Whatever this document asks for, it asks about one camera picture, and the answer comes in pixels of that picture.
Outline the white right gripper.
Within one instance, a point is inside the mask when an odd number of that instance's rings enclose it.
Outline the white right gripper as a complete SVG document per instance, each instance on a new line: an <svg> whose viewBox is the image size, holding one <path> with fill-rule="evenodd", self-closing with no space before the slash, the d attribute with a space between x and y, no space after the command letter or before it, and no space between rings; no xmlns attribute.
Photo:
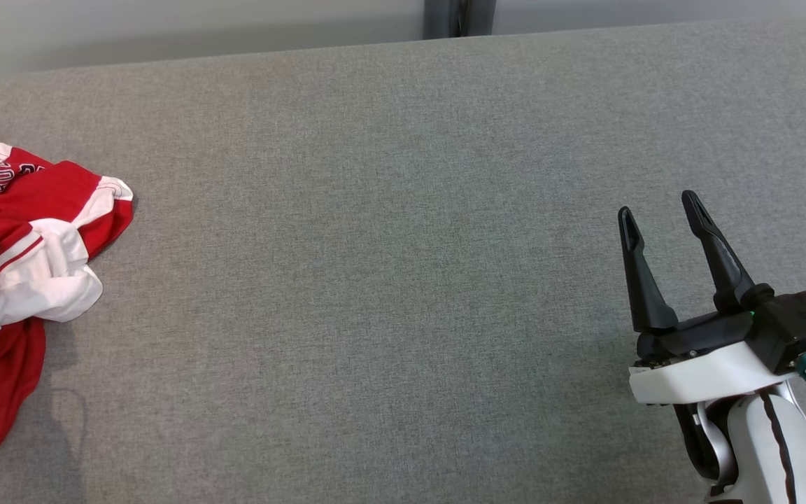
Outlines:
<svg viewBox="0 0 806 504"><path fill-rule="evenodd" d="M755 285L751 275L696 192L682 191L681 203L691 232L705 252L714 283L714 306L718 312L743 312L742 298ZM742 396L789 379L788 373L771 372L746 344L751 313L708 314L678 323L647 264L645 240L627 206L618 210L618 231L631 321L640 334L637 361L629 377L638 403L697 404Z"/></svg>

